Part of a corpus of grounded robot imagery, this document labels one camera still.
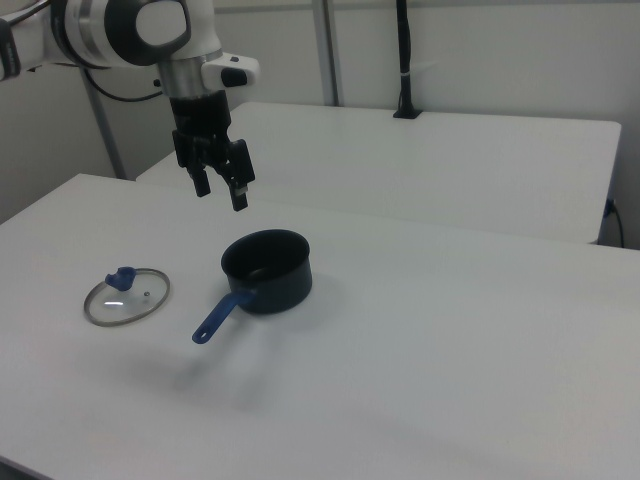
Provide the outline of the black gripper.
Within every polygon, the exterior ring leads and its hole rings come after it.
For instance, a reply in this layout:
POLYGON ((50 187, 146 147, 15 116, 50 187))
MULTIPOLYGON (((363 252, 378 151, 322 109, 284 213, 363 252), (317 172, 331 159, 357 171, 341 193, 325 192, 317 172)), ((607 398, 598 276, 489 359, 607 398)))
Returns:
POLYGON ((173 141, 178 165, 198 165, 191 170, 196 195, 211 193, 207 173, 200 164, 224 164, 221 176, 228 186, 233 209, 239 212, 247 208, 248 184, 255 180, 255 173, 246 142, 229 140, 231 115, 226 93, 171 98, 170 105, 176 124, 173 141))

